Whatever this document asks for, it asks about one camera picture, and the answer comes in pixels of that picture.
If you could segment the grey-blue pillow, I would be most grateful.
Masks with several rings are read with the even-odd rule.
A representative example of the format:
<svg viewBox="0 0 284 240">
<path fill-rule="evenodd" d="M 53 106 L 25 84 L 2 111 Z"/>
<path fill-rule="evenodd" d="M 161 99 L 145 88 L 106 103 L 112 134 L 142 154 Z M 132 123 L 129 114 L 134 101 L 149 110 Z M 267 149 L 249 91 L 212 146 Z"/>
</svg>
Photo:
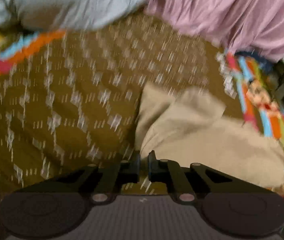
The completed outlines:
<svg viewBox="0 0 284 240">
<path fill-rule="evenodd" d="M 148 0 L 0 0 L 0 28 L 95 30 L 126 16 Z"/>
</svg>

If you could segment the beige jacket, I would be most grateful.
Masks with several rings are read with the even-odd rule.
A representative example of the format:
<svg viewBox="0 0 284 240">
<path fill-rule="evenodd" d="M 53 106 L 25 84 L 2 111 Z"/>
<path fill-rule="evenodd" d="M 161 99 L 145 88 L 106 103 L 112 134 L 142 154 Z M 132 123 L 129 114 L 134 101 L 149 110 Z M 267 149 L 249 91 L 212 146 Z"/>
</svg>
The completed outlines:
<svg viewBox="0 0 284 240">
<path fill-rule="evenodd" d="M 284 150 L 251 124 L 224 115 L 225 104 L 195 87 L 177 95 L 143 88 L 135 149 L 182 167 L 201 163 L 261 187 L 284 184 Z"/>
</svg>

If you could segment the pink satin curtain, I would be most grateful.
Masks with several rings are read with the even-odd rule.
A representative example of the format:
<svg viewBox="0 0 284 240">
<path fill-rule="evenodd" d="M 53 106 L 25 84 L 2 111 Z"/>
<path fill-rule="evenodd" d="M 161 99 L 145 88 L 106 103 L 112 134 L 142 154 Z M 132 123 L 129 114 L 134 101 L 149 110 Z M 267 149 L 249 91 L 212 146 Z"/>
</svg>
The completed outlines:
<svg viewBox="0 0 284 240">
<path fill-rule="evenodd" d="M 284 0 L 150 0 L 145 11 L 232 53 L 255 49 L 271 61 L 284 56 Z"/>
</svg>

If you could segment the brown cartoon monkey bedsheet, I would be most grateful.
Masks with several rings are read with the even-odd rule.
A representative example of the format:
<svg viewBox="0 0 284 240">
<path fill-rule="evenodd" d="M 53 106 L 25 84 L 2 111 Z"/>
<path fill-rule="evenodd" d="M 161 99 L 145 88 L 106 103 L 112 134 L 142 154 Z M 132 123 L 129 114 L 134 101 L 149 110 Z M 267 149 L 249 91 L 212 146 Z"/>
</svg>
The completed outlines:
<svg viewBox="0 0 284 240">
<path fill-rule="evenodd" d="M 253 126 L 284 157 L 284 113 L 247 98 L 224 55 L 142 13 L 98 31 L 0 33 L 0 202 L 4 195 L 87 164 L 133 153 L 146 83 L 170 94 L 196 86 Z"/>
</svg>

